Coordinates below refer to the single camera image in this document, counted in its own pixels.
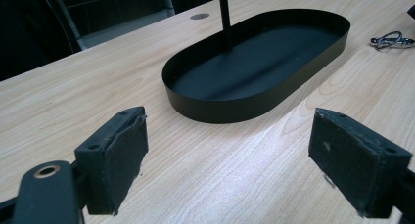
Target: black pole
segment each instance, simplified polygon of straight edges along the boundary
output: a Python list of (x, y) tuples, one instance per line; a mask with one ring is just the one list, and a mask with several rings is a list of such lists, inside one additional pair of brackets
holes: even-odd
[(220, 2), (220, 13), (222, 15), (223, 34), (226, 39), (226, 46), (228, 49), (232, 49), (232, 32), (231, 22), (229, 19), (229, 6), (228, 0), (219, 0)]

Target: oval tray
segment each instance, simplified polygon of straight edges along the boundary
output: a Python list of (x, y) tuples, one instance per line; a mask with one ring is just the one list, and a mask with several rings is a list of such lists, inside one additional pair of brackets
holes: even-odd
[(162, 80), (172, 106), (191, 119), (233, 123), (262, 115), (292, 94), (345, 48), (350, 23), (330, 12), (263, 13), (174, 55)]

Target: dark background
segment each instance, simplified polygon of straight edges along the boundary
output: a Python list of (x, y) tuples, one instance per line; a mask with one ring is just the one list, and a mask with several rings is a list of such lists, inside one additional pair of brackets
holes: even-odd
[[(208, 1), (172, 0), (176, 13)], [(164, 0), (64, 3), (81, 36), (165, 8)], [(0, 24), (0, 81), (80, 51), (56, 0), (0, 0)]]

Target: light wood tabletop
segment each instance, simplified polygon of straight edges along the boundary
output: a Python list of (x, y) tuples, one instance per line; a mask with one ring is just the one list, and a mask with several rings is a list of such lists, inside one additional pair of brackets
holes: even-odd
[[(87, 223), (397, 223), (361, 218), (308, 157), (315, 108), (342, 112), (415, 153), (415, 48), (376, 51), (371, 37), (415, 38), (415, 0), (229, 0), (231, 23), (307, 8), (351, 22), (343, 53), (272, 111), (206, 124), (170, 105), (169, 58), (221, 30), (217, 0), (0, 82), (0, 201), (22, 176), (73, 150), (114, 114), (147, 113), (149, 149), (119, 215)], [(191, 20), (209, 13), (203, 20)], [(410, 169), (415, 170), (415, 161)]]

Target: wood grain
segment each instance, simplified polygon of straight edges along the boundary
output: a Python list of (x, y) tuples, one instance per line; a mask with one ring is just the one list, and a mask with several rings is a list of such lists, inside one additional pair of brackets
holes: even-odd
[[(0, 82), (0, 201), (20, 179), (73, 150), (116, 112), (144, 106), (150, 151), (116, 217), (87, 223), (397, 223), (357, 215), (308, 157), (315, 108), (343, 112), (415, 153), (415, 50), (378, 52), (413, 0), (229, 0), (231, 23), (270, 10), (319, 9), (351, 22), (345, 51), (271, 112), (211, 125), (171, 106), (165, 62), (221, 29), (218, 1)], [(190, 17), (209, 13), (204, 20)]]

